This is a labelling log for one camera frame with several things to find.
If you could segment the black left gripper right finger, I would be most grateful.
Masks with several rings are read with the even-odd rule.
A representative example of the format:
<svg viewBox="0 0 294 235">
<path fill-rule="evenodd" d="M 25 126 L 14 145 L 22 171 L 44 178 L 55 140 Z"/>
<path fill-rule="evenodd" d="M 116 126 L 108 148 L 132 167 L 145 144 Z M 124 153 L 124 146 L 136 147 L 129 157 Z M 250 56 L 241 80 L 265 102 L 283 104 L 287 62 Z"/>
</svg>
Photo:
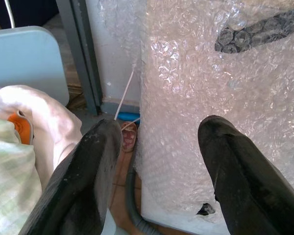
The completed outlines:
<svg viewBox="0 0 294 235">
<path fill-rule="evenodd" d="M 294 189 L 251 139 L 212 115 L 198 144 L 232 235 L 294 235 Z"/>
</svg>

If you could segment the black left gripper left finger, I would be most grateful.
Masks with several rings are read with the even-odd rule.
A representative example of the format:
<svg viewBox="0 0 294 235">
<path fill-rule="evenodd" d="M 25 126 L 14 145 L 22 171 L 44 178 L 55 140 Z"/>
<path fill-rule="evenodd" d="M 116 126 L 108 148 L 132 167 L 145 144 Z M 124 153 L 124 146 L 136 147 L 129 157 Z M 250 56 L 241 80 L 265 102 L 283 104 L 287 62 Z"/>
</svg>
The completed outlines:
<svg viewBox="0 0 294 235">
<path fill-rule="evenodd" d="M 99 235 L 122 145 L 119 123 L 93 126 L 54 170 L 21 235 Z"/>
</svg>

